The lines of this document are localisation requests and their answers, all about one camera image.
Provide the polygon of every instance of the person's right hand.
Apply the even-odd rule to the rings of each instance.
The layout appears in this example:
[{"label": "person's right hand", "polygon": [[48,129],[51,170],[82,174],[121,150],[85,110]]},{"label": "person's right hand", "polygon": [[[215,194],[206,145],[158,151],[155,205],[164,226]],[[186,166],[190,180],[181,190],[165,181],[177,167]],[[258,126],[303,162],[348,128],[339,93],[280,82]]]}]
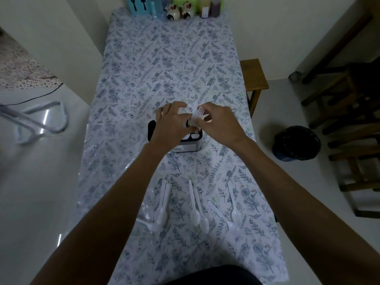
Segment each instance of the person's right hand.
[{"label": "person's right hand", "polygon": [[215,141],[234,150],[235,146],[248,138],[230,107],[215,105],[211,102],[200,106],[205,109],[204,114],[211,115],[205,119],[211,119],[211,121],[196,119],[194,123]]}]

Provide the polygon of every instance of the yellow bottle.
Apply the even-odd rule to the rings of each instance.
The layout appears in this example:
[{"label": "yellow bottle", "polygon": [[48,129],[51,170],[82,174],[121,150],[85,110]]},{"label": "yellow bottle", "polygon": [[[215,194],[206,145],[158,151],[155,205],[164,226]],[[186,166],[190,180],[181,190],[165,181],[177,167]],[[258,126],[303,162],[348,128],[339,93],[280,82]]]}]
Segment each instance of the yellow bottle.
[{"label": "yellow bottle", "polygon": [[211,0],[199,0],[199,10],[202,18],[208,18]]}]

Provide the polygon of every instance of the tablecloth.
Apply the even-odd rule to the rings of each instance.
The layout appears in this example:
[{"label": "tablecloth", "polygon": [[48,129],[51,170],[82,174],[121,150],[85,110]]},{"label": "tablecloth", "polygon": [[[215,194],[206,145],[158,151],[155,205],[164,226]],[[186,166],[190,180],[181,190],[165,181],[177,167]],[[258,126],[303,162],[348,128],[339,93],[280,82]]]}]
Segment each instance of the tablecloth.
[{"label": "tablecloth", "polygon": [[[230,106],[245,133],[255,138],[232,34],[226,16],[168,22],[129,17],[115,10],[103,67],[90,111],[79,173],[76,221],[107,192],[147,142],[147,123],[165,103],[182,100],[189,110],[207,101]],[[140,217],[152,221],[162,179],[172,184],[169,219],[161,233],[136,223],[110,284],[165,283],[198,270],[236,264],[261,282],[288,279],[273,212],[244,163],[207,134],[202,149],[168,153],[152,177]],[[205,235],[190,222],[188,179],[199,190],[210,219]],[[231,181],[243,212],[243,238],[207,205],[229,218]]]}]

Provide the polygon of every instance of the black cable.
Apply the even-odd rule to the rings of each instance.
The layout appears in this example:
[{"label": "black cable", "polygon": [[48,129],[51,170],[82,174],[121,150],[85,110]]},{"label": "black cable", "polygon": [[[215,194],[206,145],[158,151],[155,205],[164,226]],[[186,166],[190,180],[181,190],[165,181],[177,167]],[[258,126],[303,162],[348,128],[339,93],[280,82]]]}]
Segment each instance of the black cable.
[{"label": "black cable", "polygon": [[58,86],[58,88],[56,88],[55,90],[53,90],[53,91],[51,91],[50,93],[47,93],[47,94],[45,94],[45,95],[38,96],[38,97],[34,97],[34,98],[32,98],[32,99],[29,99],[29,100],[26,100],[26,101],[24,101],[24,102],[20,102],[20,103],[17,103],[17,104],[0,105],[0,107],[2,107],[2,106],[20,105],[20,104],[22,104],[22,103],[26,103],[26,102],[29,102],[29,101],[31,101],[31,100],[34,100],[34,99],[38,99],[38,98],[41,98],[41,97],[47,96],[47,95],[49,95],[49,94],[54,93],[55,91],[57,91],[57,90],[58,90],[63,84],[64,84],[64,83],[62,82],[61,85]]}]

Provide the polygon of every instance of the person's left arm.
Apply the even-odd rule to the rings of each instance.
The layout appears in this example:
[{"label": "person's left arm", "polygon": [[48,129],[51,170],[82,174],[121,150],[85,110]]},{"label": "person's left arm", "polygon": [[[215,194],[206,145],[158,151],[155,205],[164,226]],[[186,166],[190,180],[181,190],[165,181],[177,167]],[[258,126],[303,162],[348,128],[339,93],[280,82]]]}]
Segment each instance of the person's left arm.
[{"label": "person's left arm", "polygon": [[183,102],[156,111],[149,143],[111,189],[83,217],[31,284],[107,284],[128,240],[150,179],[164,155],[197,127],[184,128],[191,114]]}]

